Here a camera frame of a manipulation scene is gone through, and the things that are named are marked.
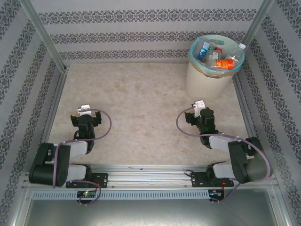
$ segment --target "cable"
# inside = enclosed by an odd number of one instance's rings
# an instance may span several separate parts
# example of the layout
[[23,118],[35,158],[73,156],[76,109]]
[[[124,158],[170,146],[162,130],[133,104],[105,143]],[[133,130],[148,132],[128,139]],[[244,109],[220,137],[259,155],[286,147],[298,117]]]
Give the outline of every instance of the cable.
[[61,145],[65,145],[65,144],[69,144],[69,143],[74,143],[76,141],[91,141],[91,140],[99,140],[101,138],[104,138],[106,135],[108,135],[108,133],[110,132],[111,128],[112,128],[112,119],[110,118],[110,116],[105,112],[105,111],[102,111],[102,110],[99,110],[99,109],[88,109],[88,110],[83,110],[83,111],[80,111],[80,112],[89,112],[89,111],[99,111],[99,112],[102,112],[104,113],[108,118],[109,118],[109,121],[110,121],[110,127],[108,129],[108,131],[103,134],[102,136],[100,137],[96,137],[96,138],[90,138],[90,139],[80,139],[80,140],[66,140],[64,142],[61,142],[59,143],[57,146],[56,146],[56,149],[55,149],[55,159],[54,159],[54,165],[53,165],[53,179],[52,179],[52,187],[55,188],[55,182],[56,182],[56,168],[57,168],[57,156],[58,156],[58,149]]
[[75,183],[87,183],[87,184],[95,185],[95,186],[96,186],[96,189],[99,188],[99,194],[98,194],[98,196],[97,196],[95,199],[93,199],[91,202],[89,202],[89,203],[83,204],[83,203],[81,202],[81,198],[82,198],[83,196],[81,196],[81,197],[79,198],[79,204],[80,204],[80,205],[85,205],[85,206],[91,205],[91,204],[93,204],[94,202],[96,202],[96,201],[100,198],[100,195],[101,195],[101,193],[102,193],[102,189],[101,189],[101,187],[100,187],[99,184],[94,183],[94,182],[91,182],[91,181],[86,181],[86,180],[73,180],[72,182],[75,182]]
[[[190,136],[190,137],[209,137],[209,136],[220,136],[220,137],[227,137],[227,138],[230,138],[230,139],[235,139],[237,141],[242,141],[242,142],[245,142],[246,144],[250,145],[255,151],[258,152],[258,154],[263,158],[266,166],[267,166],[267,174],[265,175],[265,177],[262,179],[262,180],[265,180],[269,177],[270,173],[271,173],[271,168],[269,166],[269,161],[267,159],[267,157],[264,155],[264,153],[258,148],[256,147],[255,145],[253,145],[252,143],[250,143],[249,141],[243,139],[243,138],[240,138],[240,137],[235,137],[235,136],[231,136],[231,135],[227,135],[227,134],[223,134],[223,133],[217,133],[217,134],[190,134],[190,133],[187,133],[185,132],[184,130],[182,130],[180,127],[179,127],[179,118],[180,116],[186,112],[186,111],[189,111],[193,109],[193,107],[190,107],[190,108],[187,108],[183,111],[181,111],[178,116],[177,116],[177,119],[176,119],[176,125],[177,125],[177,128],[180,132],[182,132],[183,134],[187,135],[187,136]],[[227,200],[229,197],[231,197],[233,195],[233,192],[236,191],[236,189],[240,186],[240,183],[238,183],[235,188],[233,188],[231,190],[231,192],[223,199],[223,201]]]

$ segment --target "damask wallpaper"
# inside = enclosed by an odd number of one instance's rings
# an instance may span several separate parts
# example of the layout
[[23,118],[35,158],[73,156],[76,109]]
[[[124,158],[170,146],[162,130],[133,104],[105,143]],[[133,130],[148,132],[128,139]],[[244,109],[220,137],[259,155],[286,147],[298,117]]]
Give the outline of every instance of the damask wallpaper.
[[241,41],[262,0],[33,0],[66,65],[187,62],[192,41],[214,33]]
[[0,226],[42,140],[60,72],[17,0],[0,0]]
[[238,73],[293,225],[301,225],[301,1],[276,0]]

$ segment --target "marble floor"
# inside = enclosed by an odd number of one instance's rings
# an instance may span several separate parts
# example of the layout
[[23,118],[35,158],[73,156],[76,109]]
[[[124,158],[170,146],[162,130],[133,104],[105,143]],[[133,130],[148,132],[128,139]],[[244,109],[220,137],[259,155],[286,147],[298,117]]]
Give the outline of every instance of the marble floor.
[[[112,130],[96,141],[92,152],[76,163],[198,165],[223,161],[229,155],[207,149],[199,138],[178,131],[175,119],[193,101],[185,93],[187,64],[72,64],[67,75],[49,142],[72,139],[77,128],[70,115],[82,104],[106,111]],[[247,137],[233,83],[212,103],[219,131]],[[96,136],[106,132],[109,120],[102,114]],[[179,124],[198,133],[195,126]]]

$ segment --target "bottle cap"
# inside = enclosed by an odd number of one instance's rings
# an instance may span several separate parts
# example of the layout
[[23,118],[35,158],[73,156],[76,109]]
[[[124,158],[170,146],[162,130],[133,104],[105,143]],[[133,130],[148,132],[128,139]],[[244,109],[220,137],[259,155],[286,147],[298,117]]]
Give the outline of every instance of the bottle cap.
[[240,44],[238,45],[238,47],[241,47],[242,49],[245,49],[245,48],[246,48],[246,46],[245,46],[243,43],[240,43]]

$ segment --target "perforated metal strip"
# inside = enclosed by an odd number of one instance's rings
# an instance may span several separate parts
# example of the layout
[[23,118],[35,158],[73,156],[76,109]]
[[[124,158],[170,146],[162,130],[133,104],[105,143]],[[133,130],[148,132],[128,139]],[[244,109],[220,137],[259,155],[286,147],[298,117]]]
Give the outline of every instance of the perforated metal strip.
[[[39,191],[33,200],[75,200],[77,191]],[[166,200],[166,199],[209,199],[208,190],[191,191],[102,191],[101,200]]]

